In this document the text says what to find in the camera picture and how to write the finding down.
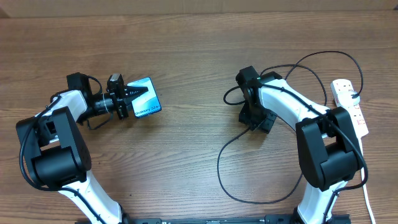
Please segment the blue Samsung Galaxy smartphone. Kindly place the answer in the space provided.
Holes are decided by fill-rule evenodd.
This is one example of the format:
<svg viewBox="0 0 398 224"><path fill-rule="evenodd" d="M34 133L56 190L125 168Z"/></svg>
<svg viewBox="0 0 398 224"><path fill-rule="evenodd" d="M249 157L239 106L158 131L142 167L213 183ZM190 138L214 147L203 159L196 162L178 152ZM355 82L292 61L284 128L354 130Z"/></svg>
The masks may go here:
<svg viewBox="0 0 398 224"><path fill-rule="evenodd" d="M148 89L147 92L132 100L132 108L134 110L135 117L142 118L150 114L158 113L162 110L159 98L150 77L130 82L127 85L133 87L147 87Z"/></svg>

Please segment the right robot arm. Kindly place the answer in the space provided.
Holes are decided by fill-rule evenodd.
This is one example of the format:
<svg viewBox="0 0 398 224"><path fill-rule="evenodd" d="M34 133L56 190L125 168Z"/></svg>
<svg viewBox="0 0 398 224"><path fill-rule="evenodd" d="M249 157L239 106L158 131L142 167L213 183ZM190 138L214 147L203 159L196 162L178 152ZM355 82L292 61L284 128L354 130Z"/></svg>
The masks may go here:
<svg viewBox="0 0 398 224"><path fill-rule="evenodd" d="M367 171L348 110L310 101L276 72L259 75L249 66L239 71L236 82L245 99L239 121L265 133L276 118L286 122L296 133L298 161L307 180L293 214L268 215L266 223L350 223L349 215L331 212L340 192L355 188L347 184L355 173Z"/></svg>

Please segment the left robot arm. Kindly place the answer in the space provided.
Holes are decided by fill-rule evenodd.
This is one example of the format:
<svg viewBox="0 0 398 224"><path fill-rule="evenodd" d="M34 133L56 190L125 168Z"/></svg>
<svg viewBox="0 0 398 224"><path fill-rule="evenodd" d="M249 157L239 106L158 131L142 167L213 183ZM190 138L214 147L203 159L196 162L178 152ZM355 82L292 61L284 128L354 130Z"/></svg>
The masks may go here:
<svg viewBox="0 0 398 224"><path fill-rule="evenodd" d="M66 196L90 223L132 223L94 177L78 126L104 114L125 119L133 112L141 118L162 107L149 77L125 83L120 73L114 73L97 93L91 89L92 79L83 73L68 75L66 90L52 95L42 112L16 124L19 167L29 185Z"/></svg>

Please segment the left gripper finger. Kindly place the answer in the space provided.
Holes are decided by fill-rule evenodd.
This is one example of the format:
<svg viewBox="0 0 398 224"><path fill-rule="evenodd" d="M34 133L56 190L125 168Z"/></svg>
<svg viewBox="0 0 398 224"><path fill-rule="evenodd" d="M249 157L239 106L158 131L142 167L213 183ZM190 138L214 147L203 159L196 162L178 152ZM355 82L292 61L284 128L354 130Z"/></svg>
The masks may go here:
<svg viewBox="0 0 398 224"><path fill-rule="evenodd" d="M144 93L148 92L148 87L146 86L124 86L123 100L133 101L140 97Z"/></svg>
<svg viewBox="0 0 398 224"><path fill-rule="evenodd" d="M132 102L128 101L120 101L116 107L116 112L118 114L119 119L125 119L129 117L129 112L133 111Z"/></svg>

